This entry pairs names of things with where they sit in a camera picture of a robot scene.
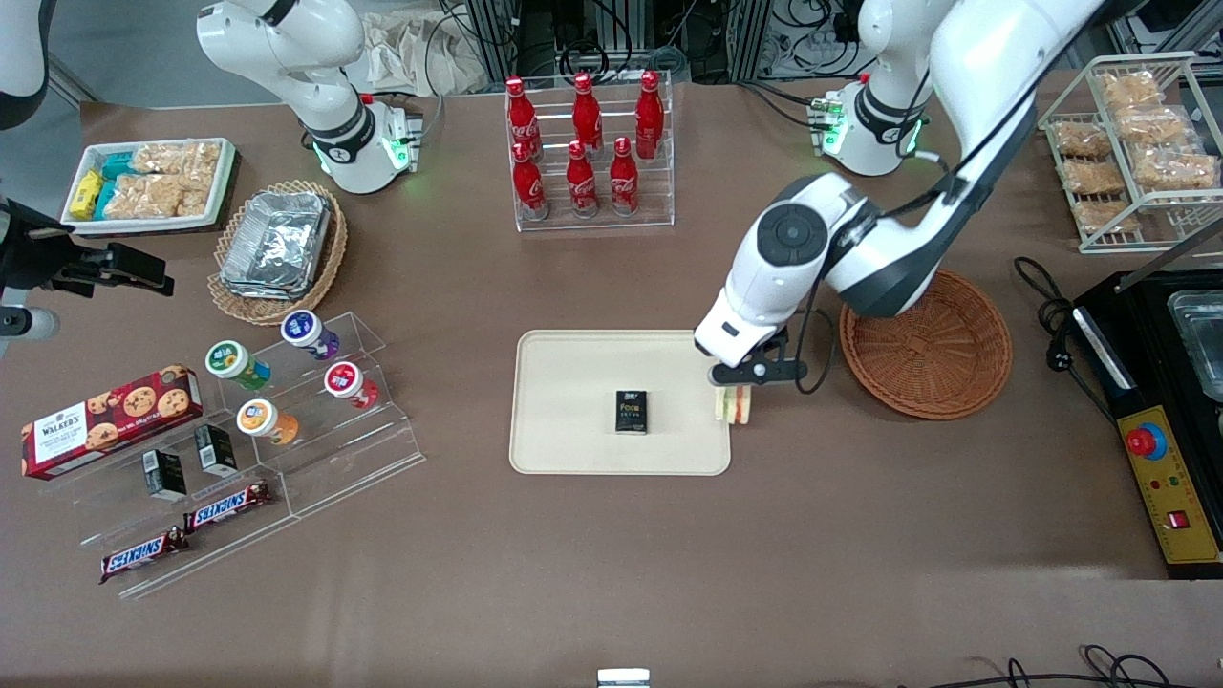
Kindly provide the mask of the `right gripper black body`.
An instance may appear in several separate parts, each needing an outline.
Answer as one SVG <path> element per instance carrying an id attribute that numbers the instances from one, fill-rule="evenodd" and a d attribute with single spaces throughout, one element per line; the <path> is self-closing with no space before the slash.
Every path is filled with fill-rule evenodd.
<path id="1" fill-rule="evenodd" d="M 70 262 L 70 229 L 17 200 L 2 199 L 2 290 L 32 290 Z"/>

